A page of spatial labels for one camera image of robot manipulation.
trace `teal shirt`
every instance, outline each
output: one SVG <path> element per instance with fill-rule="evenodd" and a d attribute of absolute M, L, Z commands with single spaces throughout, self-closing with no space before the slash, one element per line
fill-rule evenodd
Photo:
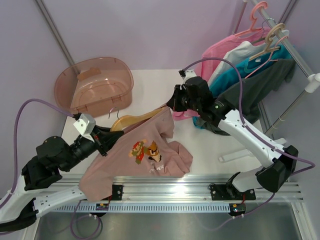
<path fill-rule="evenodd" d="M 287 51 L 287 49 L 283 45 L 279 45 L 280 49 L 275 51 L 271 59 L 290 59 L 291 55 Z M 271 53 L 266 53 L 256 59 L 253 59 L 249 61 L 249 58 L 244 60 L 243 62 L 240 62 L 236 65 L 236 68 L 240 72 L 241 78 L 244 79 L 247 75 L 252 73 L 254 70 L 256 70 L 258 67 L 260 67 L 263 63 L 265 63 Z M 265 64 L 263 67 L 261 67 L 258 71 L 256 71 L 254 74 L 251 75 L 254 76 L 258 73 L 261 73 L 263 70 L 269 68 L 272 64 L 274 64 L 274 61 L 269 61 L 267 64 Z M 238 75 L 236 71 L 233 68 L 228 69 L 224 73 L 222 73 L 212 84 L 209 86 L 210 91 L 212 92 L 213 96 L 216 98 L 220 94 L 222 94 L 224 91 L 226 91 L 228 88 L 230 88 L 232 85 L 239 82 Z"/>

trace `plastic tub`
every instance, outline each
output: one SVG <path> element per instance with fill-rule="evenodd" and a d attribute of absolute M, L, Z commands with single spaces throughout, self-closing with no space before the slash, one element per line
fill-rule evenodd
<path fill-rule="evenodd" d="M 56 104 L 72 114 L 98 117 L 132 102 L 134 79 L 128 66 L 114 57 L 79 62 L 64 70 L 54 86 Z"/>

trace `clothing rack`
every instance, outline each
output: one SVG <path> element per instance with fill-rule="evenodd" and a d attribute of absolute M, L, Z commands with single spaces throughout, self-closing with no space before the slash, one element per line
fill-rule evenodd
<path fill-rule="evenodd" d="M 257 0 L 250 0 L 250 1 L 254 6 L 259 3 Z M 296 2 L 297 1 L 294 1 L 293 4 L 288 4 L 287 9 L 285 10 L 286 15 L 290 13 L 290 11 L 292 10 Z M 238 26 L 240 24 L 241 18 L 243 16 L 244 8 L 246 7 L 246 5 L 247 5 L 247 1 L 243 0 L 240 16 L 236 23 L 234 32 L 238 30 Z M 271 17 L 263 7 L 260 7 L 258 9 L 258 12 L 261 14 L 261 16 L 267 22 L 270 28 L 273 28 L 276 25 L 275 22 L 271 19 Z M 274 33 L 278 37 L 278 39 L 281 39 L 285 36 L 280 29 L 278 29 Z M 320 73 L 314 74 L 314 72 L 311 70 L 311 68 L 308 66 L 308 64 L 305 62 L 305 60 L 297 52 L 297 50 L 294 48 L 294 46 L 290 43 L 290 41 L 287 38 L 283 39 L 281 43 L 290 53 L 290 55 L 295 60 L 296 64 L 302 70 L 304 75 L 307 77 L 309 84 L 305 87 L 303 92 L 293 101 L 293 103 L 291 103 L 291 105 L 283 112 L 283 114 L 265 132 L 267 136 L 271 136 L 272 133 L 279 127 L 279 125 L 286 120 L 289 113 L 291 113 L 298 106 L 300 102 L 302 102 L 309 94 L 313 93 L 320 86 Z"/>

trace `hanging clothes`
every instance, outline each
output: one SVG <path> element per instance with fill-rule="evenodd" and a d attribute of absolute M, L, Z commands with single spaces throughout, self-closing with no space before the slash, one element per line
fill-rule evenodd
<path fill-rule="evenodd" d="M 282 31 L 282 33 L 285 36 L 289 36 L 289 30 L 285 29 Z M 272 44 L 270 45 L 270 47 L 271 48 L 274 47 L 278 40 L 279 40 L 278 37 L 275 36 L 272 40 Z M 237 65 L 243 62 L 244 60 L 246 60 L 246 58 L 249 58 L 257 53 L 260 53 L 265 48 L 265 46 L 266 46 L 265 43 L 254 46 L 249 41 L 244 41 L 236 48 L 228 51 L 223 57 L 223 59 L 228 60 L 234 65 Z M 221 74 L 223 74 L 230 68 L 231 66 L 228 63 L 221 61 L 217 66 L 217 68 L 214 70 L 213 74 L 211 75 L 208 81 L 208 85 L 210 86 Z"/>
<path fill-rule="evenodd" d="M 214 45 L 210 46 L 202 54 L 202 58 L 210 58 L 210 57 L 223 58 L 227 52 L 236 48 L 242 42 L 245 42 L 245 41 L 254 42 L 260 39 L 261 37 L 265 37 L 268 34 L 269 30 L 270 28 L 265 28 L 265 30 L 261 29 L 260 31 L 248 37 L 236 37 L 234 35 L 230 35 L 224 38 L 223 40 L 215 43 Z M 195 69 L 195 73 L 197 76 L 201 76 L 204 80 L 208 81 L 218 65 L 219 65 L 218 60 L 208 60 L 208 61 L 201 62 L 197 65 Z M 175 121 L 180 121 L 184 119 L 189 119 L 192 116 L 198 117 L 199 115 L 197 114 L 196 111 L 188 110 L 184 112 L 173 112 L 172 116 Z"/>
<path fill-rule="evenodd" d="M 288 50 L 283 46 L 279 45 L 279 50 L 275 51 L 272 54 L 271 60 L 276 59 L 290 59 L 292 58 Z M 254 70 L 260 67 L 261 64 L 265 63 L 271 53 L 266 53 L 256 59 L 253 59 L 249 61 L 249 57 L 246 58 L 243 62 L 236 65 L 236 68 L 240 72 L 241 78 L 245 78 L 248 74 L 252 73 Z M 255 76 L 258 73 L 261 73 L 263 70 L 269 68 L 272 66 L 275 62 L 269 61 L 267 64 L 265 64 L 262 68 L 260 68 L 257 72 L 255 72 L 253 76 Z M 212 95 L 216 98 L 221 93 L 226 91 L 228 88 L 230 88 L 232 85 L 236 84 L 239 81 L 237 72 L 230 68 L 229 70 L 225 71 L 223 74 L 221 74 L 212 84 L 209 86 L 210 91 L 212 92 Z"/>
<path fill-rule="evenodd" d="M 296 62 L 292 58 L 279 59 L 272 66 L 250 78 L 243 78 L 242 112 L 244 117 L 250 122 L 255 123 L 260 118 L 258 103 L 264 99 L 271 90 L 277 91 L 285 80 L 289 83 L 295 73 Z M 219 98 L 226 99 L 236 109 L 239 109 L 239 82 L 223 92 Z M 220 128 L 202 120 L 200 117 L 194 119 L 194 125 L 199 128 L 207 129 L 215 134 L 229 135 Z"/>
<path fill-rule="evenodd" d="M 167 143 L 174 134 L 169 107 L 145 122 L 130 126 L 107 156 L 100 154 L 85 171 L 79 189 L 89 201 L 96 202 L 112 194 L 115 176 L 182 177 L 193 161 L 188 150 L 177 141 Z"/>

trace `white shirt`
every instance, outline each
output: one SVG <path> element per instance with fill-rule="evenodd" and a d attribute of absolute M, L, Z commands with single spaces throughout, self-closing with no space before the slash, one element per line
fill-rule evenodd
<path fill-rule="evenodd" d="M 289 36 L 289 30 L 285 29 L 282 31 L 282 33 L 285 36 Z M 276 45 L 278 40 L 279 40 L 278 37 L 275 36 L 272 40 L 271 47 Z M 233 63 L 234 65 L 237 65 L 237 64 L 243 62 L 245 59 L 247 59 L 257 53 L 260 53 L 265 48 L 265 46 L 266 46 L 265 43 L 258 45 L 258 46 L 253 46 L 249 41 L 244 41 L 236 48 L 228 51 L 225 54 L 225 56 L 223 57 L 223 59 L 228 60 L 229 62 Z M 217 79 L 217 77 L 219 77 L 220 74 L 224 73 L 225 71 L 227 71 L 230 68 L 231 68 L 231 66 L 228 63 L 221 61 L 219 63 L 219 65 L 216 67 L 216 69 L 214 70 L 214 72 L 212 73 L 212 75 L 208 81 L 208 85 L 210 86 Z"/>

